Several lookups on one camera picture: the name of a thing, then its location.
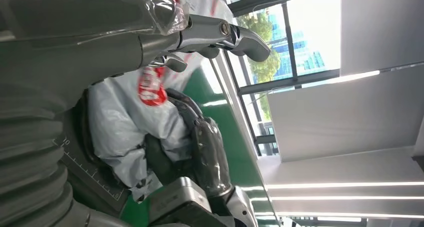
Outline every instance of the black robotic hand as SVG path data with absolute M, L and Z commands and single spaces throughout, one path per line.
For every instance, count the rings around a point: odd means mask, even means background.
M 204 117 L 198 105 L 187 95 L 167 89 L 168 100 L 182 116 L 192 139 L 191 159 L 172 163 L 162 150 L 160 140 L 145 137 L 147 164 L 163 185 L 178 177 L 189 177 L 205 192 L 208 198 L 231 192 L 227 157 L 217 123 Z

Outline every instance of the silver metal part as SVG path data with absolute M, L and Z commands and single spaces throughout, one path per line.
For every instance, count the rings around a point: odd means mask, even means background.
M 226 206 L 231 215 L 243 222 L 246 227 L 258 227 L 252 203 L 246 192 L 239 186 L 235 186 L 235 191 Z
M 180 177 L 149 196 L 149 223 L 155 222 L 186 203 L 195 202 L 211 212 L 205 192 L 187 177 Z
M 174 54 L 162 55 L 156 57 L 150 64 L 151 67 L 162 67 L 166 66 L 175 72 L 183 72 L 187 68 L 187 63 L 184 62 L 180 57 Z
M 223 36 L 227 37 L 230 34 L 230 25 L 224 20 L 219 24 L 219 30 Z

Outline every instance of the robotic hand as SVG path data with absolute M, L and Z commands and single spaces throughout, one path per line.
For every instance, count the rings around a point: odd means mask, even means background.
M 258 226 L 247 194 L 240 187 L 231 184 L 221 132 L 215 121 L 204 117 L 197 104 L 185 94 L 173 89 L 168 89 L 166 92 L 169 101 L 177 107 L 191 133 L 192 154 L 190 160 L 172 163 L 162 151 L 159 139 L 151 135 L 145 137 L 147 164 L 167 188 L 167 190 L 152 194 L 150 211 L 153 225 L 177 221 L 191 227 L 208 226 L 208 224 L 227 226 L 217 220 L 216 216 L 207 213 L 210 207 L 213 214 L 221 217 L 233 217 L 232 224 L 236 227 Z M 179 177 L 189 177 L 191 180 L 188 178 L 177 180 Z M 192 188 L 192 186 L 197 186 L 196 184 L 200 188 L 191 189 L 191 192 L 196 192 L 196 194 L 192 197 L 188 191 L 185 193 L 187 196 L 184 196 L 184 188 Z M 197 199 L 197 196 L 202 196 L 203 191 L 208 204 L 202 201 L 202 198 Z M 167 196 L 172 195 L 169 192 L 178 198 L 185 197 L 188 198 L 186 201 L 195 203 L 195 207 L 190 204 L 185 205 L 185 208 L 190 210 L 189 218 L 187 218 L 188 210 L 180 209 L 169 213 L 167 207 L 178 201 L 176 199 L 168 200 Z
M 266 60 L 271 52 L 255 32 L 222 19 L 195 14 L 190 15 L 187 28 L 180 32 L 167 36 L 140 35 L 139 38 L 143 50 L 141 66 L 162 64 L 176 72 L 184 71 L 186 64 L 173 55 L 174 52 L 198 52 L 213 59 L 219 49 L 224 49 L 238 56 L 247 55 L 257 62 Z M 174 60 L 173 63 L 166 64 L 169 59 Z

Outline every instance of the plastic film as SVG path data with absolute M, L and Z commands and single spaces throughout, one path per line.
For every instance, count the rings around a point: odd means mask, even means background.
M 174 0 L 0 0 L 0 42 L 75 38 L 127 32 L 169 35 L 187 27 Z

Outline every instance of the ceiling light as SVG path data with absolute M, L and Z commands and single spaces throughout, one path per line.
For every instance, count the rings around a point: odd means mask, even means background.
M 273 215 L 272 212 L 255 212 L 257 216 Z M 330 217 L 361 217 L 361 218 L 411 218 L 424 219 L 424 215 L 385 214 L 385 213 L 334 213 L 334 212 L 276 212 L 278 216 L 330 216 Z

